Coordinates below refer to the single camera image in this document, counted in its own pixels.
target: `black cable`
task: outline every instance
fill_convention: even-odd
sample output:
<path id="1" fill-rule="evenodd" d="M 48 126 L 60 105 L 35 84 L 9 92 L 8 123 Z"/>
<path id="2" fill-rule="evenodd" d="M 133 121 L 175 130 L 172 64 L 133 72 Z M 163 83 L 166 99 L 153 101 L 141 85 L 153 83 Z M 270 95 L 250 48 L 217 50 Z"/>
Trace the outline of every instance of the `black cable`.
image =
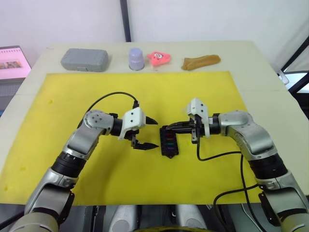
<path id="1" fill-rule="evenodd" d="M 219 155 L 215 155 L 215 156 L 211 156 L 211 157 L 202 159 L 199 156 L 199 145 L 200 145 L 199 137 L 200 137 L 199 133 L 197 133 L 197 158 L 198 158 L 199 161 L 208 161 L 208 160 L 211 160 L 211 159 L 214 159 L 214 158 L 217 158 L 217 157 L 220 157 L 220 156 L 229 155 L 229 154 L 241 154 L 240 151 L 230 151 L 230 152 L 225 152 L 225 153 L 221 153 Z"/>
<path id="2" fill-rule="evenodd" d="M 250 189 L 253 189 L 253 188 L 256 188 L 258 187 L 258 184 L 255 184 L 255 185 L 252 185 L 250 187 L 247 187 L 246 188 L 246 191 L 247 190 L 250 190 Z M 221 214 L 220 214 L 220 211 L 219 211 L 219 208 L 218 208 L 218 205 L 217 205 L 217 201 L 219 200 L 220 197 L 222 196 L 225 196 L 227 194 L 230 194 L 230 193 L 235 193 L 235 192 L 242 192 L 244 191 L 244 188 L 240 188 L 240 189 L 236 189 L 236 190 L 230 190 L 230 191 L 226 191 L 226 192 L 223 192 L 223 193 L 220 193 L 218 196 L 215 197 L 215 199 L 213 200 L 213 208 L 215 210 L 215 213 L 216 213 L 216 216 L 218 217 L 218 219 L 220 220 L 220 222 L 222 223 L 222 225 L 224 226 L 224 228 L 227 230 L 227 231 L 231 231 L 231 229 L 226 225 L 226 223 L 223 221 L 222 217 L 221 217 Z"/>
<path id="3" fill-rule="evenodd" d="M 246 189 L 246 182 L 245 182 L 245 178 L 243 176 L 243 155 L 241 155 L 241 158 L 240 158 L 240 175 L 241 175 L 241 181 L 242 181 L 242 185 L 243 185 L 243 189 L 244 189 L 244 192 L 245 192 L 245 196 L 246 196 L 246 201 L 247 201 L 247 205 L 248 205 L 248 208 L 249 208 L 249 211 L 254 219 L 254 221 L 256 222 L 256 224 L 258 225 L 258 227 L 263 231 L 263 232 L 266 232 L 266 230 L 264 229 L 264 227 L 260 224 L 260 222 L 257 220 L 253 210 L 252 210 L 252 207 L 251 207 L 251 204 L 250 204 L 250 200 L 249 200 L 249 196 L 248 196 L 248 192 L 247 192 L 247 189 Z"/>
<path id="4" fill-rule="evenodd" d="M 4 222 L 0 223 L 0 230 L 11 225 L 13 222 L 20 219 L 23 215 L 24 215 L 24 211 L 21 211 L 18 214 L 14 215 L 14 216 L 10 217 L 9 219 L 5 220 Z"/>
<path id="5" fill-rule="evenodd" d="M 126 93 L 126 92 L 113 92 L 113 93 L 106 94 L 106 95 L 104 95 L 103 97 L 100 97 L 99 99 L 97 99 L 97 100 L 96 100 L 94 103 L 92 103 L 92 105 L 87 109 L 86 113 L 87 113 L 89 110 L 91 110 L 92 107 L 94 107 L 95 104 L 97 104 L 100 100 L 102 100 L 102 99 L 104 99 L 104 98 L 106 98 L 106 97 L 108 97 L 108 96 L 110 96 L 110 95 L 114 95 L 114 94 L 124 94 L 124 95 L 128 95 L 128 96 L 130 96 L 131 98 L 133 98 L 134 101 L 137 102 L 137 99 L 136 99 L 133 95 L 131 95 L 131 94 L 129 94 L 129 93 Z"/>

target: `white table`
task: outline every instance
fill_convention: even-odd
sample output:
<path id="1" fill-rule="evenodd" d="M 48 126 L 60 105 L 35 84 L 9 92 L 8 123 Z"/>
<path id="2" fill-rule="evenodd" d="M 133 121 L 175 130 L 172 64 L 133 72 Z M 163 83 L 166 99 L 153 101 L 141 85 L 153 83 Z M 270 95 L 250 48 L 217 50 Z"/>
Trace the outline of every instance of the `white table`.
<path id="1" fill-rule="evenodd" d="M 0 118 L 0 171 L 15 136 L 47 73 L 68 73 L 60 60 L 69 48 L 107 50 L 111 61 L 106 73 L 133 73 L 128 51 L 139 47 L 144 56 L 155 50 L 171 54 L 171 62 L 154 69 L 149 63 L 140 73 L 183 72 L 185 57 L 218 54 L 219 64 L 196 71 L 230 71 L 255 122 L 271 135 L 279 155 L 305 194 L 309 194 L 309 122 L 270 65 L 251 42 L 100 43 L 57 44 L 46 48 Z"/>

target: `pink toy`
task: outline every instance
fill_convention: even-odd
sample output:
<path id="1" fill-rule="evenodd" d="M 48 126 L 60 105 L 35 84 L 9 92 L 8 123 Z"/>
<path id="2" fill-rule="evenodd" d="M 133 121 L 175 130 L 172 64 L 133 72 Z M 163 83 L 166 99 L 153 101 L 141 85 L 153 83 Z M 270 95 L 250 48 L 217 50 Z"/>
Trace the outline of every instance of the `pink toy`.
<path id="1" fill-rule="evenodd" d="M 170 54 L 162 52 L 153 52 L 152 54 L 148 54 L 147 57 L 150 59 L 150 63 L 153 66 L 165 64 L 170 61 Z"/>

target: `gray plastic box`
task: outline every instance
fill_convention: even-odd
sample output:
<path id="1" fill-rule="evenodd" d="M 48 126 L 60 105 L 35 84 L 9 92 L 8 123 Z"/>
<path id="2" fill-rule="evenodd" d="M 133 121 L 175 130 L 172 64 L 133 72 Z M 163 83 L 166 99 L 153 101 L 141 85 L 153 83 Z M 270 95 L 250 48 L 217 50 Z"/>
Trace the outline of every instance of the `gray plastic box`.
<path id="1" fill-rule="evenodd" d="M 70 48 L 60 63 L 66 70 L 102 72 L 108 63 L 108 54 L 105 50 Z"/>

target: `yellow mat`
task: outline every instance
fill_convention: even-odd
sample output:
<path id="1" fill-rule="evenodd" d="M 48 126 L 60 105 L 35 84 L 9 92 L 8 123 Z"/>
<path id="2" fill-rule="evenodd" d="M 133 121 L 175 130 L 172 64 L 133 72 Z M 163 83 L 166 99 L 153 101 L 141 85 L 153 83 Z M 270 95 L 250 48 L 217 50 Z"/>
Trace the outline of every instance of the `yellow mat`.
<path id="1" fill-rule="evenodd" d="M 157 145 L 159 127 L 188 120 L 185 107 L 200 98 L 209 113 L 246 110 L 229 72 L 49 74 L 20 127 L 0 176 L 0 203 L 25 204 L 37 183 L 76 129 L 85 110 L 97 98 L 113 91 L 133 94 L 143 111 L 159 125 L 147 125 L 138 139 Z M 118 113 L 132 107 L 128 96 L 114 95 L 94 109 Z M 132 149 L 130 141 L 101 136 L 99 144 L 73 189 L 75 205 L 96 204 L 210 204 L 227 190 L 241 188 L 240 155 L 197 160 L 191 135 L 177 135 L 180 154 L 161 156 L 160 148 Z M 213 135 L 201 139 L 201 157 L 239 150 L 231 138 Z M 247 185 L 255 184 L 244 162 Z M 259 190 L 250 190 L 253 202 Z M 243 193 L 223 197 L 220 203 L 244 202 Z"/>

